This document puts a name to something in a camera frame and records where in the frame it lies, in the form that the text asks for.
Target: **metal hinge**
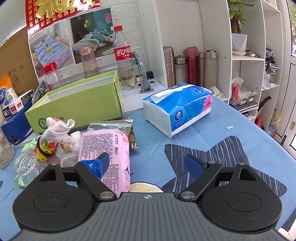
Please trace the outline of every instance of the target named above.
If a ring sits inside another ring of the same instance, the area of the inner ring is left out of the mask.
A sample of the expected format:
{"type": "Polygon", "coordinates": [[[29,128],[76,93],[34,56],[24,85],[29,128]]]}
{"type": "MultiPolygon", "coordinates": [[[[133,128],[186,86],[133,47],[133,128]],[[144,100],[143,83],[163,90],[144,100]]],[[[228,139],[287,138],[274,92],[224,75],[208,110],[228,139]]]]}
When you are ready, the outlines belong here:
{"type": "Polygon", "coordinates": [[[282,141],[281,141],[281,146],[284,144],[286,138],[287,138],[287,135],[284,135],[284,138],[283,138],[282,141]]]}
{"type": "Polygon", "coordinates": [[[294,127],[295,127],[295,122],[292,121],[292,122],[291,122],[291,125],[290,125],[290,129],[293,131],[293,130],[294,130],[294,127]]]}

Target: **green box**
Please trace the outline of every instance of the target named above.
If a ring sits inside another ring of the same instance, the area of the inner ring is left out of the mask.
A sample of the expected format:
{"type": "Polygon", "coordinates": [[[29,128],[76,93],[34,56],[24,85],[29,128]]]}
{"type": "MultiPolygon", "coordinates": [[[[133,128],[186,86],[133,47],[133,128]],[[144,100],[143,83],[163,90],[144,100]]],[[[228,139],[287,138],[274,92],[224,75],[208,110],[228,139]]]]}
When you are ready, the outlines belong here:
{"type": "Polygon", "coordinates": [[[26,117],[38,133],[47,129],[46,118],[75,121],[74,128],[93,121],[105,121],[122,116],[123,97],[117,71],[76,81],[53,90],[37,101],[26,117]]]}

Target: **pink thermos lid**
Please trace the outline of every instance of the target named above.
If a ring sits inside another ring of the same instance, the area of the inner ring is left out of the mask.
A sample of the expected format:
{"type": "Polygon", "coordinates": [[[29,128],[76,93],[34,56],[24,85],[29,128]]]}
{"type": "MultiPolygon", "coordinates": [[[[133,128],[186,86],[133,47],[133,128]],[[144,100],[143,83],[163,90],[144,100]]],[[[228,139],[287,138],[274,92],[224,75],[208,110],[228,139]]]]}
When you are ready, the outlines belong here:
{"type": "Polygon", "coordinates": [[[196,47],[189,47],[184,50],[184,55],[186,57],[196,57],[199,55],[198,48],[196,47]]]}

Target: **thermos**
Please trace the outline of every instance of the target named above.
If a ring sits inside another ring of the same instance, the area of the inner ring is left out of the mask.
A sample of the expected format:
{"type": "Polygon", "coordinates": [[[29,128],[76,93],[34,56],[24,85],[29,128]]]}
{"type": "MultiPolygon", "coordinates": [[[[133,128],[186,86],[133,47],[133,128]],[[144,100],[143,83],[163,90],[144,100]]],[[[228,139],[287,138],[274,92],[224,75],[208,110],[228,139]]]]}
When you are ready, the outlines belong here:
{"type": "Polygon", "coordinates": [[[217,52],[207,50],[205,53],[205,87],[217,85],[217,52]]]}
{"type": "Polygon", "coordinates": [[[176,84],[187,83],[187,61],[182,55],[175,56],[176,84]]]}
{"type": "Polygon", "coordinates": [[[174,49],[170,46],[163,47],[163,53],[165,56],[165,70],[167,74],[168,87],[172,87],[176,85],[174,49]]]}
{"type": "Polygon", "coordinates": [[[205,52],[198,56],[198,86],[205,86],[205,52]]]}
{"type": "Polygon", "coordinates": [[[198,48],[190,47],[184,50],[187,59],[188,84],[198,85],[198,48]]]}

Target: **pink package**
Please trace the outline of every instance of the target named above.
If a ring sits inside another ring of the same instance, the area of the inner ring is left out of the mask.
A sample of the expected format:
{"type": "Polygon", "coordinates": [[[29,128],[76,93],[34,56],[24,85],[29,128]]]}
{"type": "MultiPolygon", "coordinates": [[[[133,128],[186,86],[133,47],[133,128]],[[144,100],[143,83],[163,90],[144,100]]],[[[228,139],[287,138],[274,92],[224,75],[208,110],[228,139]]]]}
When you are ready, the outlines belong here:
{"type": "Polygon", "coordinates": [[[78,161],[92,160],[103,152],[110,158],[109,168],[102,182],[117,197],[121,192],[130,191],[130,157],[127,136],[119,130],[97,130],[81,135],[78,161]]]}

